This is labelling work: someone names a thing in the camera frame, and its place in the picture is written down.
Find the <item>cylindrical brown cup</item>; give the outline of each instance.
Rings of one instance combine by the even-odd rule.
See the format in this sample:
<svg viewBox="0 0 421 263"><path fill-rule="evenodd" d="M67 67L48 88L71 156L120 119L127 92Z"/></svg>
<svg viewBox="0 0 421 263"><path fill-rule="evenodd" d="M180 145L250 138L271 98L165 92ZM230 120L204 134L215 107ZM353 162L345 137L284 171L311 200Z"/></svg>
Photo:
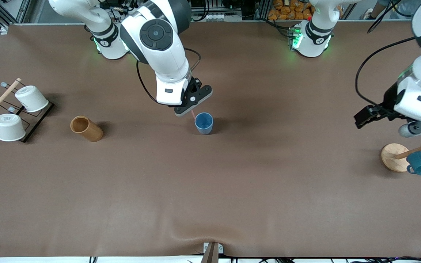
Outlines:
<svg viewBox="0 0 421 263"><path fill-rule="evenodd" d="M99 141L103 137L103 130L86 116L72 119L71 130L91 142Z"/></svg>

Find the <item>shoe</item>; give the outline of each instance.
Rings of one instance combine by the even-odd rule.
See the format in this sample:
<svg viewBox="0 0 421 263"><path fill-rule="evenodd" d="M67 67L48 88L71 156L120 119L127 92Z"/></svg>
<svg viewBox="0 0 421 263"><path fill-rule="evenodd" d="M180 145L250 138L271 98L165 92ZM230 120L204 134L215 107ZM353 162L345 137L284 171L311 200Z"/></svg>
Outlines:
<svg viewBox="0 0 421 263"><path fill-rule="evenodd" d="M363 13L363 15L361 15L360 19L361 20L371 20L374 19L371 17L371 12L373 12L372 8L368 8L365 13Z"/></svg>

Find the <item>wooden cup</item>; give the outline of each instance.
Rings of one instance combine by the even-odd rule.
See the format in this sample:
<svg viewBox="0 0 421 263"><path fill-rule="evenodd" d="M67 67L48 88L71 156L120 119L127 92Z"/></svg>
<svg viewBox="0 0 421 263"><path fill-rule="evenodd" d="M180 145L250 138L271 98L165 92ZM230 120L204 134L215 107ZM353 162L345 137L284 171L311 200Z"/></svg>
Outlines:
<svg viewBox="0 0 421 263"><path fill-rule="evenodd" d="M72 119L71 130L91 142L99 141L103 137L103 130L86 116Z"/></svg>

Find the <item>mug handle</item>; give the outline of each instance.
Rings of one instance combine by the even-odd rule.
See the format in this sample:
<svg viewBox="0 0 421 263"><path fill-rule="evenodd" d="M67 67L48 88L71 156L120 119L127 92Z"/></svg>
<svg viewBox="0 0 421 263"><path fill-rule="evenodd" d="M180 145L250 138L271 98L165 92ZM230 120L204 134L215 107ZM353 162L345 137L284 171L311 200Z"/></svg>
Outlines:
<svg viewBox="0 0 421 263"><path fill-rule="evenodd" d="M412 169L412 166L411 165L409 165L409 166L407 166L407 171L410 173L410 174L413 174L413 175L415 175L416 173L415 173L415 171L411 171L411 169Z"/></svg>

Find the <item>person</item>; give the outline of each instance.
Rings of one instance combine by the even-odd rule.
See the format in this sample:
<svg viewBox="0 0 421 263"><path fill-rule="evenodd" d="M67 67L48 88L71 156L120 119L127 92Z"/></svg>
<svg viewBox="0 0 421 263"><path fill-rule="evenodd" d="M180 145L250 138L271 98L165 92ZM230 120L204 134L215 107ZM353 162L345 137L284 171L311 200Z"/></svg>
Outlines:
<svg viewBox="0 0 421 263"><path fill-rule="evenodd" d="M376 20L378 15L390 4L396 5L392 9L390 19L410 19L421 5L421 0L378 0L375 7L366 10L361 19Z"/></svg>

